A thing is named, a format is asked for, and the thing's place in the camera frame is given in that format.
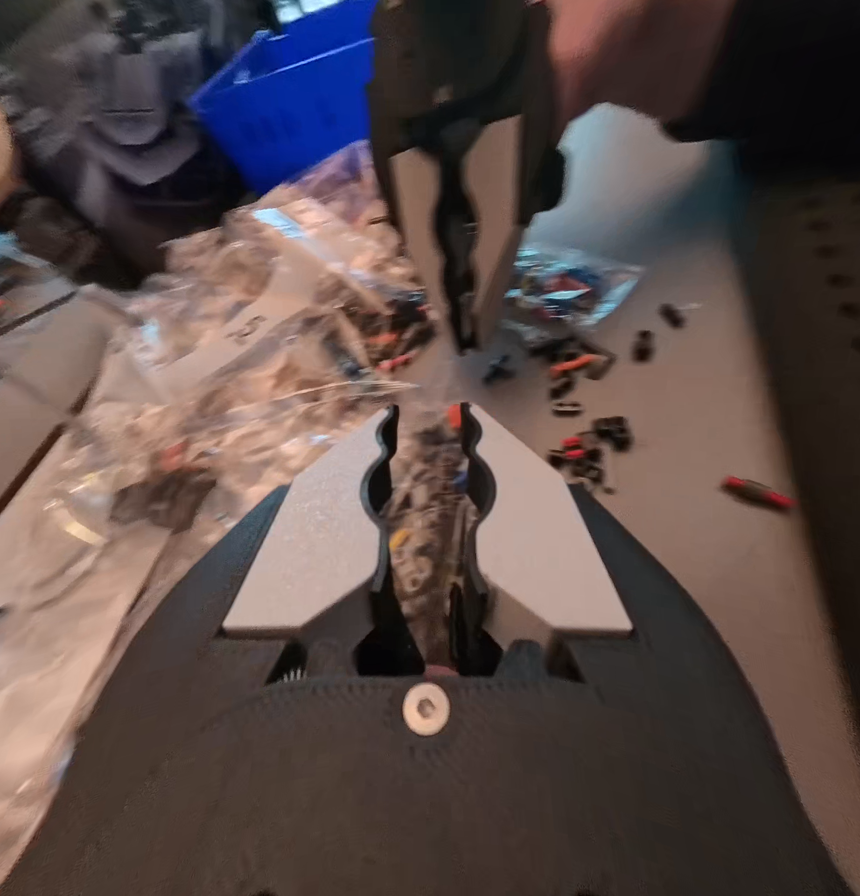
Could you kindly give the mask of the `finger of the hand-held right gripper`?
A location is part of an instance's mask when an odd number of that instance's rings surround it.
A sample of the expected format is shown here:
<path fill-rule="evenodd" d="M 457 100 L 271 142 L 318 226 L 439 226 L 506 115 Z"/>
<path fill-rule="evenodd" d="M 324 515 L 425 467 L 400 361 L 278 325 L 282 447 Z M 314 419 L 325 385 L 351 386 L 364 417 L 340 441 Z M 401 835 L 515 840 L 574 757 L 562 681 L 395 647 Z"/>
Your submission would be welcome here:
<path fill-rule="evenodd" d="M 399 228 L 436 317 L 467 350 L 467 195 L 458 151 L 404 151 L 391 160 Z"/>
<path fill-rule="evenodd" d="M 476 219 L 471 322 L 478 347 L 491 341 L 524 233 L 517 219 L 521 140 L 521 116 L 497 120 L 480 131 L 464 159 L 463 183 Z"/>

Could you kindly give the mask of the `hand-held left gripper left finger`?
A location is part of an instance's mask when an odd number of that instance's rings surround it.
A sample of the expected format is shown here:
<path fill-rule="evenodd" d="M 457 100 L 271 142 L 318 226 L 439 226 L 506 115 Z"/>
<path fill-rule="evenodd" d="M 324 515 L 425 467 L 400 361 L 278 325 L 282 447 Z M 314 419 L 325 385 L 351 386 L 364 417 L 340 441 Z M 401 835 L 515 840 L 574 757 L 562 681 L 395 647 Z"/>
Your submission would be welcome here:
<path fill-rule="evenodd" d="M 390 569 L 399 407 L 376 411 L 297 475 L 222 623 L 239 639 L 362 641 Z"/>

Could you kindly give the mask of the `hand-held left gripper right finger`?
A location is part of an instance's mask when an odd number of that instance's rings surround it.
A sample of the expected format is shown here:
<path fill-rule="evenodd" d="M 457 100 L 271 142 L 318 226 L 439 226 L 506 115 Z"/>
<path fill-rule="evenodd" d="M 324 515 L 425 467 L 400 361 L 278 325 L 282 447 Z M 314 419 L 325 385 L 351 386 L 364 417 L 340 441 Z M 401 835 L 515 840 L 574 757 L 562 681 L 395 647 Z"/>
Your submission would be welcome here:
<path fill-rule="evenodd" d="M 632 622 L 570 487 L 484 409 L 461 406 L 468 494 L 468 593 L 495 642 L 627 637 Z"/>

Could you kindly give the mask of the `numbered clear plastic bag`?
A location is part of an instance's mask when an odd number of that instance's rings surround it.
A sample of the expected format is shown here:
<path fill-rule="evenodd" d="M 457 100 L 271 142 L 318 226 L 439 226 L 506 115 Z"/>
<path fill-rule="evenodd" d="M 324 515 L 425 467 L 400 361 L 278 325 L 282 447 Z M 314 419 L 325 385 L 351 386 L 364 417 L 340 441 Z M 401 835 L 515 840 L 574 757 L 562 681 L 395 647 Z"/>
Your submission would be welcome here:
<path fill-rule="evenodd" d="M 360 379 L 433 340 L 434 313 L 383 218 L 358 229 L 316 200 L 282 193 L 167 245 L 167 271 L 120 297 L 110 399 L 167 405 L 260 361 L 284 338 L 306 369 Z"/>

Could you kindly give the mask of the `scattered loose lego pieces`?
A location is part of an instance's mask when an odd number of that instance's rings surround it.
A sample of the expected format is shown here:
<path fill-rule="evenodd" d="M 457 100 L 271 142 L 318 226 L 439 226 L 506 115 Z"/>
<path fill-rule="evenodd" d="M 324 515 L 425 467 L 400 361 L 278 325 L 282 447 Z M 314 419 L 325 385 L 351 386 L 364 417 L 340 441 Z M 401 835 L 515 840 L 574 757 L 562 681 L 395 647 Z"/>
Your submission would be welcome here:
<path fill-rule="evenodd" d="M 601 381 L 618 360 L 595 337 L 566 324 L 543 325 L 511 317 L 499 328 L 528 358 L 545 367 L 547 408 L 557 419 L 579 420 L 585 414 L 583 403 L 574 396 L 580 380 Z M 608 470 L 609 457 L 627 453 L 634 442 L 626 417 L 599 417 L 584 429 L 563 436 L 545 452 L 545 461 L 568 483 L 612 495 L 616 486 Z"/>

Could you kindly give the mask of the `red grey lego pin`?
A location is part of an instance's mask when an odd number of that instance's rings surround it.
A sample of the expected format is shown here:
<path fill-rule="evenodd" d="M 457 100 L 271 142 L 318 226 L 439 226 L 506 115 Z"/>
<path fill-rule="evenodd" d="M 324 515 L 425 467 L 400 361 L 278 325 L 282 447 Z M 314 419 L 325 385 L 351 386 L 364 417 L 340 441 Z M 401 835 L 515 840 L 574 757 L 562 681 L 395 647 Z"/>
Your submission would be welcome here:
<path fill-rule="evenodd" d="M 738 501 L 772 511 L 788 512 L 796 506 L 793 498 L 749 478 L 727 476 L 720 488 Z"/>

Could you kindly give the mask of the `black lego set box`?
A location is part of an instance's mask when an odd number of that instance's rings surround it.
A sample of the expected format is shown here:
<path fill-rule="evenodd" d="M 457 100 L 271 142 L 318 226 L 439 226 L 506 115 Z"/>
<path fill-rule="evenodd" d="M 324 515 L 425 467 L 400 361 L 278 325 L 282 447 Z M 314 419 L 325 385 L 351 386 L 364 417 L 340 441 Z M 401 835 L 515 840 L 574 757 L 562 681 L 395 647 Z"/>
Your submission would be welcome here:
<path fill-rule="evenodd" d="M 126 288 L 248 192 L 194 93 L 273 2 L 0 1 L 0 109 L 19 156 L 0 230 L 77 284 Z"/>

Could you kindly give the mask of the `person's right hand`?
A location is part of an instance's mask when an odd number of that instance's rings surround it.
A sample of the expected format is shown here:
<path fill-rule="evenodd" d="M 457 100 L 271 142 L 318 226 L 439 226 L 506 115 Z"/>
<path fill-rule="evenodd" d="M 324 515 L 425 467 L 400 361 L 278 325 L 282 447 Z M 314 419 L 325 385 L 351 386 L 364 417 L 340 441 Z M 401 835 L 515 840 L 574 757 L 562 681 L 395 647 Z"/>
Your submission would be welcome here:
<path fill-rule="evenodd" d="M 692 111 L 721 47 L 732 1 L 554 1 L 549 53 L 558 129 L 594 106 L 660 123 Z"/>

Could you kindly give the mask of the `bluish clear plastic bag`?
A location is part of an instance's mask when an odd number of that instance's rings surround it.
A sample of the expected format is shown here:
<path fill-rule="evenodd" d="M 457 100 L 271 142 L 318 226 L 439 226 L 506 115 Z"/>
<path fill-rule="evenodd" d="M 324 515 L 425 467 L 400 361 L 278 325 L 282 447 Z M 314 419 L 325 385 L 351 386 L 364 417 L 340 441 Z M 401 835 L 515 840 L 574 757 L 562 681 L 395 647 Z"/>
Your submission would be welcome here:
<path fill-rule="evenodd" d="M 368 140 L 349 143 L 302 173 L 292 185 L 348 225 L 365 230 L 391 223 Z"/>

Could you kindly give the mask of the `small zip bag colourful parts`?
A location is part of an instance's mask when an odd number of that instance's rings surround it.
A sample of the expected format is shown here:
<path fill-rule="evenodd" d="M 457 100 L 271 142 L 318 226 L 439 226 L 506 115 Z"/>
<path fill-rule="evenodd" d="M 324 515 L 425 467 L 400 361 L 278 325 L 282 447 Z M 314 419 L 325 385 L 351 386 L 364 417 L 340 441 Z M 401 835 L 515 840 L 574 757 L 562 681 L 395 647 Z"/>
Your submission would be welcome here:
<path fill-rule="evenodd" d="M 593 328 L 620 308 L 646 271 L 576 248 L 526 243 L 513 263 L 503 309 L 512 317 Z"/>

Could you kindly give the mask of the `clear bag red black parts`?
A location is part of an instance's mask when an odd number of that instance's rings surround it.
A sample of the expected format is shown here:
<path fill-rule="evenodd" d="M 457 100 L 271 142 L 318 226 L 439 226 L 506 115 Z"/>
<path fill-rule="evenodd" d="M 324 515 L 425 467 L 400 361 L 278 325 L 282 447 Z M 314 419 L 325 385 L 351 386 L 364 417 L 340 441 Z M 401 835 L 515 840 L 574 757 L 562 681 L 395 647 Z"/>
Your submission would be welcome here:
<path fill-rule="evenodd" d="M 109 402 L 71 426 L 34 538 L 82 554 L 139 525 L 189 532 L 216 490 L 236 497 L 258 480 L 260 451 L 250 427 Z"/>

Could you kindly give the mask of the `blue plastic bin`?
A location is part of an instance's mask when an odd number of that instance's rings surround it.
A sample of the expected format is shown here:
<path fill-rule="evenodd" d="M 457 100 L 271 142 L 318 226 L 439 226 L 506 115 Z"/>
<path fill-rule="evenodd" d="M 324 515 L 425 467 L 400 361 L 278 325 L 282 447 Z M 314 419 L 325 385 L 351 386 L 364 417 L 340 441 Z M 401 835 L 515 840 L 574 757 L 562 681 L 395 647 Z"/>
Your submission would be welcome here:
<path fill-rule="evenodd" d="M 187 103 L 258 195 L 366 139 L 372 1 L 336 2 L 256 32 Z"/>

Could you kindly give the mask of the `empty clear plastic bag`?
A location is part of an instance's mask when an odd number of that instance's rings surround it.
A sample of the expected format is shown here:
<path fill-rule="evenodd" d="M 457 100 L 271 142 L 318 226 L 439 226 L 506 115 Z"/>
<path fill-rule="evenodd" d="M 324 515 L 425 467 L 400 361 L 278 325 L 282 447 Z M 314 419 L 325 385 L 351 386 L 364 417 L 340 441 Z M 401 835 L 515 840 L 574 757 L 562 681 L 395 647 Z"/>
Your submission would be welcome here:
<path fill-rule="evenodd" d="M 142 460 L 83 469 L 59 452 L 0 516 L 0 805 L 40 787 L 169 535 Z"/>

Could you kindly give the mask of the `black perforated board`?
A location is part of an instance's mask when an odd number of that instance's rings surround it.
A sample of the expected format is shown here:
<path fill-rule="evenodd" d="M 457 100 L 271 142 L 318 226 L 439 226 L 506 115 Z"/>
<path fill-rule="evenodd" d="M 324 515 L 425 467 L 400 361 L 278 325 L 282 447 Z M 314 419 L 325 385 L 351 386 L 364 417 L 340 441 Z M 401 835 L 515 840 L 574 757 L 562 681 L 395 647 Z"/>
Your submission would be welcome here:
<path fill-rule="evenodd" d="M 753 181 L 733 236 L 860 732 L 860 171 Z"/>

